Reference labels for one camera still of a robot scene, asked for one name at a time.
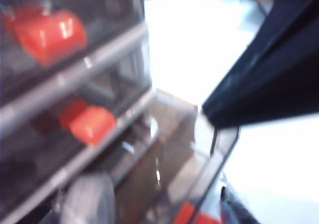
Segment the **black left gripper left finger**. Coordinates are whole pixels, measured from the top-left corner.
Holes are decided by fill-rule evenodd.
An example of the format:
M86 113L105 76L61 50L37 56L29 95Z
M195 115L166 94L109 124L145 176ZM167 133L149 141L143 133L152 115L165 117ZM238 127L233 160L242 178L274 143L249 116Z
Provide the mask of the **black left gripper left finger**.
M86 173L72 182L60 213L61 224L114 224L115 193L108 173Z

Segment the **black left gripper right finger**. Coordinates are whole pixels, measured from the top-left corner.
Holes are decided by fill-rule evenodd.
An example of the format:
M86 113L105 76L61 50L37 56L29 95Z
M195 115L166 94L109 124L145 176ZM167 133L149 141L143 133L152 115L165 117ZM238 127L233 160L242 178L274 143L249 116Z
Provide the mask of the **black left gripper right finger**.
M222 224L260 223L226 186L223 186L221 189L220 216Z

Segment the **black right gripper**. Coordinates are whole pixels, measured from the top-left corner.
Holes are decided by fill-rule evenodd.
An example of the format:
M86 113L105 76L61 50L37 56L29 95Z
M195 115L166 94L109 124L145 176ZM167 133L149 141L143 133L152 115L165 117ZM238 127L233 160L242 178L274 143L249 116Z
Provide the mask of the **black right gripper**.
M275 0L255 40L204 102L215 128L319 110L319 0Z

